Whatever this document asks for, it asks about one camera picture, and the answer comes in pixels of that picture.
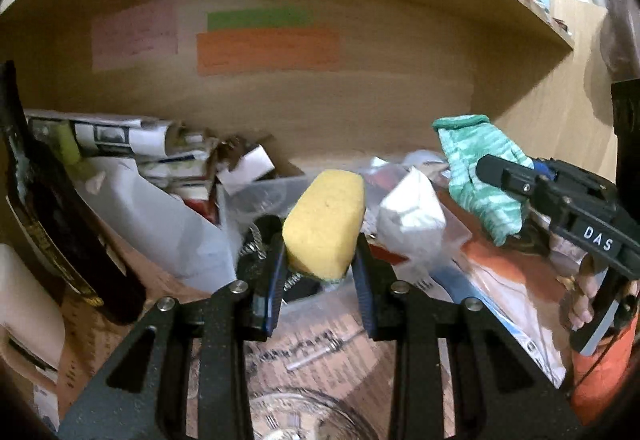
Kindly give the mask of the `person's right hand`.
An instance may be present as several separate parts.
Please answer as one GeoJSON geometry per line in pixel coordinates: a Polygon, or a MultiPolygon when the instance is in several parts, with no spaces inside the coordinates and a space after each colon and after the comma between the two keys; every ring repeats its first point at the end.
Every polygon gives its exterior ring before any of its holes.
{"type": "Polygon", "coordinates": [[[567,330],[579,330],[594,317],[592,301],[600,290],[598,275],[605,270],[598,260],[587,255],[574,278],[574,287],[561,305],[561,323],[567,330]]]}

